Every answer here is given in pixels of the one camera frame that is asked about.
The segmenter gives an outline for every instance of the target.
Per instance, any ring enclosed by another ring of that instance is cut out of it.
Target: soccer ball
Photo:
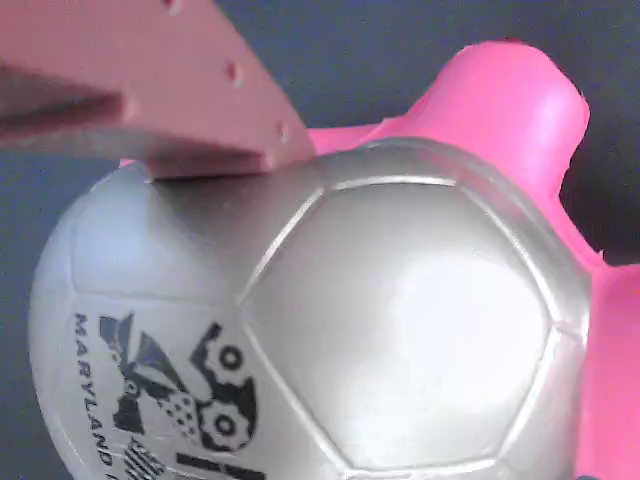
[[[566,480],[588,277],[481,160],[389,140],[80,198],[33,289],[77,480]]]

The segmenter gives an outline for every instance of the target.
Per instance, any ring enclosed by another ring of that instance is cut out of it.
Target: pink plastic arm
[[[155,177],[313,158],[306,127],[211,0],[0,1],[0,148]]]
[[[589,108],[539,50],[487,42],[460,52],[404,116],[375,127],[312,130],[321,153],[392,136],[436,139],[491,162],[519,185],[592,274],[591,332],[577,475],[640,478],[640,267],[614,269],[587,245],[559,200]]]

